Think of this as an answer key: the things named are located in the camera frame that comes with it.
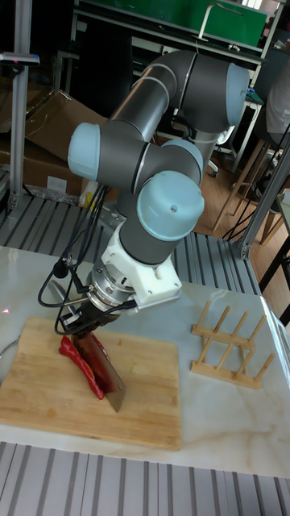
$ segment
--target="green box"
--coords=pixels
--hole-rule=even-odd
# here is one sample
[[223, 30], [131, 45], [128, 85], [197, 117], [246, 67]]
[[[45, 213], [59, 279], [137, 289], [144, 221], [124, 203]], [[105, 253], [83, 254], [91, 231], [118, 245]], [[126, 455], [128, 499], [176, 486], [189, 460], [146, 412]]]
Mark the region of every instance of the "green box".
[[[96, 2], [195, 31], [200, 30], [206, 8], [213, 3], [212, 0], [96, 0]], [[219, 3], [242, 13], [242, 16], [237, 16], [219, 7], [213, 7], [209, 13], [205, 33], [256, 47], [266, 22], [267, 13], [233, 2]]]

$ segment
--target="metal floor grating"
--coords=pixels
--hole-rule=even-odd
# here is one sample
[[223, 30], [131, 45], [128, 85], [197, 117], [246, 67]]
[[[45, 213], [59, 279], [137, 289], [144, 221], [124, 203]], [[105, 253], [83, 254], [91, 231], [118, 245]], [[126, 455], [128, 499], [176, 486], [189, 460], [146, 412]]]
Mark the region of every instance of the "metal floor grating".
[[1, 516], [287, 516], [290, 481], [0, 445]]
[[[0, 227], [0, 245], [59, 256], [81, 213], [24, 196], [18, 221]], [[102, 254], [109, 235], [97, 229], [86, 261]], [[192, 233], [172, 258], [182, 281], [260, 294], [232, 243]], [[0, 516], [52, 515], [289, 516], [290, 481], [2, 443]]]
[[[82, 211], [77, 206], [24, 196], [17, 223], [7, 218], [0, 227], [0, 245], [59, 256]], [[103, 253], [110, 234], [107, 227], [99, 226], [86, 261], [93, 263]], [[73, 258], [80, 246], [81, 239], [73, 247]], [[234, 245], [225, 240], [191, 233], [180, 242], [172, 258], [182, 281], [260, 293], [250, 262], [236, 258]]]

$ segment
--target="marble table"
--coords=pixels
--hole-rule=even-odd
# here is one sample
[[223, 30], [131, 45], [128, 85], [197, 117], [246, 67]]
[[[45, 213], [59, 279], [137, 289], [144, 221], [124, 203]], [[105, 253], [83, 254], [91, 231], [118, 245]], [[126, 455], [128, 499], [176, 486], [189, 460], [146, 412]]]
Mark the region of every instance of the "marble table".
[[[53, 256], [0, 248], [0, 352], [19, 336], [28, 317], [55, 318], [54, 309], [44, 309], [37, 302], [39, 288], [55, 261]], [[90, 268], [90, 264], [83, 264], [80, 276], [85, 277]], [[50, 296], [48, 293], [48, 302], [52, 302]], [[189, 371], [190, 360], [196, 359], [201, 350], [201, 338], [191, 335], [190, 327], [197, 322], [208, 299], [212, 304], [205, 324], [209, 320], [216, 323], [226, 305], [231, 305], [223, 327], [225, 331], [232, 331], [242, 313], [249, 310], [242, 333], [246, 337], [250, 336], [262, 314], [267, 312], [267, 306], [259, 296], [184, 283], [182, 296], [174, 305], [133, 317], [124, 314], [110, 324], [112, 331], [155, 337], [178, 345], [184, 440], [180, 451], [149, 449], [6, 425], [0, 425], [0, 440], [196, 468], [290, 476], [288, 374], [281, 365], [284, 362], [283, 359], [280, 361], [280, 349], [276, 349], [272, 338], [270, 316], [256, 339], [257, 352], [252, 359], [254, 373], [270, 352], [276, 352], [276, 358], [263, 377], [263, 387], [259, 391], [238, 387]], [[15, 350], [7, 352], [1, 360], [0, 380], [5, 377], [14, 353]], [[234, 367], [238, 356], [232, 356], [230, 360], [229, 367]]]

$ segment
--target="wooden cutting board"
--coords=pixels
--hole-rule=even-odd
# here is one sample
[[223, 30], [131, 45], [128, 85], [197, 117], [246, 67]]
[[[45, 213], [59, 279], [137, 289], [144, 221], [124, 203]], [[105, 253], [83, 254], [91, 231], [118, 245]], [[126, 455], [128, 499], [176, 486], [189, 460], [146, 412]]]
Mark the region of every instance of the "wooden cutting board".
[[77, 366], [58, 352], [54, 322], [29, 318], [0, 388], [0, 423], [148, 447], [182, 444], [174, 343], [97, 330], [127, 392], [118, 413], [99, 401]]

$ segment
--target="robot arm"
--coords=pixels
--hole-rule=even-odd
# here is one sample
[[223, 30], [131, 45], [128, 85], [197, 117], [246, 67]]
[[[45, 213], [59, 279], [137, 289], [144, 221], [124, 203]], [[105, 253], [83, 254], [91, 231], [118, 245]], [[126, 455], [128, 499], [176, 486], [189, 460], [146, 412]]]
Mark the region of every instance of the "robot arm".
[[183, 111], [195, 131], [209, 136], [212, 148], [222, 131], [238, 123], [248, 81], [248, 72], [234, 64], [174, 52], [148, 66], [103, 127], [77, 127], [68, 151], [69, 168], [125, 190], [130, 199], [128, 205], [123, 203], [125, 222], [87, 279], [89, 310], [101, 314], [116, 307], [118, 315], [128, 300], [135, 301], [131, 310], [139, 311], [179, 297], [181, 283], [170, 255], [203, 211], [198, 186], [209, 149], [204, 142], [195, 145], [182, 139], [158, 147], [150, 143], [151, 137], [172, 106]]

